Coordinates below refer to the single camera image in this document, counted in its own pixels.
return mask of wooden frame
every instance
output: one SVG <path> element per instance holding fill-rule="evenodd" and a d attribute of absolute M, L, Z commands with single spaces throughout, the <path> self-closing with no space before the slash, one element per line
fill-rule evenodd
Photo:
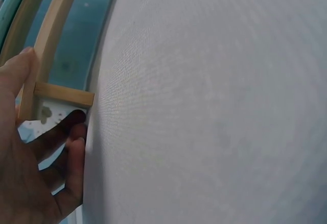
<path fill-rule="evenodd" d="M 18 118 L 36 120 L 40 117 L 41 97 L 54 98 L 79 107 L 93 104 L 94 94 L 47 84 L 61 32 L 74 0 L 52 0 L 35 42 L 37 56 L 30 77 L 22 91 Z"/>
<path fill-rule="evenodd" d="M 0 54 L 0 66 L 22 50 L 41 2 L 42 0 L 22 0 L 7 33 Z"/>

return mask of finger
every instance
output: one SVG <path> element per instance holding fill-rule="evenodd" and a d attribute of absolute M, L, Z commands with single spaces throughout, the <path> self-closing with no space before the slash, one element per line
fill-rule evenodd
<path fill-rule="evenodd" d="M 33 62 L 37 60 L 34 49 L 28 47 L 18 56 L 8 60 L 0 68 L 0 88 L 12 92 L 16 97 L 29 76 Z"/>
<path fill-rule="evenodd" d="M 71 112 L 63 121 L 28 144 L 37 162 L 51 156 L 68 137 L 72 127 L 84 123 L 86 115 L 81 110 Z"/>
<path fill-rule="evenodd" d="M 72 128 L 66 145 L 59 157 L 48 168 L 40 172 L 50 191 L 56 190 L 65 182 L 69 150 L 73 141 L 78 138 L 86 138 L 86 126 L 82 123 Z"/>
<path fill-rule="evenodd" d="M 18 118 L 19 106 L 20 105 L 16 105 L 16 108 L 15 108 L 15 110 L 16 110 L 16 122 L 15 122 L 16 127 L 20 127 L 21 124 L 24 123 L 24 120 L 23 119 Z"/>
<path fill-rule="evenodd" d="M 61 219 L 65 219 L 82 204 L 84 157 L 84 140 L 79 139 L 74 141 L 68 152 L 65 188 L 54 196 L 61 213 Z"/>

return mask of curved wooden strip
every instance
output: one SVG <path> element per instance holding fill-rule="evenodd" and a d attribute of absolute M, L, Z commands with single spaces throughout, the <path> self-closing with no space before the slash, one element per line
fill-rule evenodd
<path fill-rule="evenodd" d="M 22 50 L 41 2 L 42 0 L 22 0 L 7 33 L 0 54 L 0 66 Z"/>
<path fill-rule="evenodd" d="M 41 102 L 34 95 L 35 82 L 47 82 L 61 32 L 74 0 L 52 0 L 35 42 L 39 65 L 35 64 L 24 84 L 18 118 L 35 120 Z"/>

